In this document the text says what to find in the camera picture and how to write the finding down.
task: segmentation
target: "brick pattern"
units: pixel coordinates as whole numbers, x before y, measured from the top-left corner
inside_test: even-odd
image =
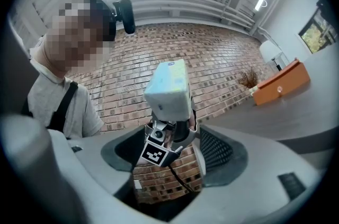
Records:
[[[119,30],[110,59],[100,68],[71,78],[85,85],[105,125],[102,131],[143,125],[151,109],[144,89],[160,62],[185,59],[199,122],[241,104],[249,97],[237,84],[241,70],[254,67],[260,80],[271,70],[259,52],[260,43],[247,35],[199,24],[138,26],[135,35]]]
[[[179,178],[194,191],[201,191],[201,174],[192,145],[186,147],[179,159],[171,164]],[[139,203],[153,204],[174,200],[185,194],[184,188],[173,176],[168,167],[141,165],[133,170],[133,179],[139,180],[142,189],[136,189]]]

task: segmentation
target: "man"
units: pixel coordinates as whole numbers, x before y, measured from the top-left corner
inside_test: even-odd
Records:
[[[31,64],[40,76],[28,94],[23,113],[48,129],[63,132],[67,139],[100,134],[103,122],[88,90],[65,75],[89,70],[102,62],[104,53],[109,53],[105,46],[110,39],[110,15],[108,4],[102,0],[66,4],[32,54]]]

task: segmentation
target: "window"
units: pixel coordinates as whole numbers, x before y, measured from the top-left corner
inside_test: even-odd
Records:
[[[334,28],[324,20],[319,9],[299,35],[312,53],[322,50],[338,40]]]

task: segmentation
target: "brick floor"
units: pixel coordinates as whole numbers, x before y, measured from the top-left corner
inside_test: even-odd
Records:
[[[85,85],[105,125],[102,131],[143,125],[151,110],[144,89],[160,62],[183,58],[199,121],[241,104],[249,92],[237,84],[239,72],[254,67],[260,80],[270,75],[260,43],[232,30],[198,24],[138,26],[135,35],[119,30],[110,59],[95,71],[71,77]]]

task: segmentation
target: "white lamp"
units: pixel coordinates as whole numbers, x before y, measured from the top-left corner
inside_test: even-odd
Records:
[[[278,46],[274,45],[271,41],[266,40],[260,45],[259,51],[265,63],[274,61],[277,69],[281,70],[280,65],[278,65],[275,61],[282,55],[282,50]]]

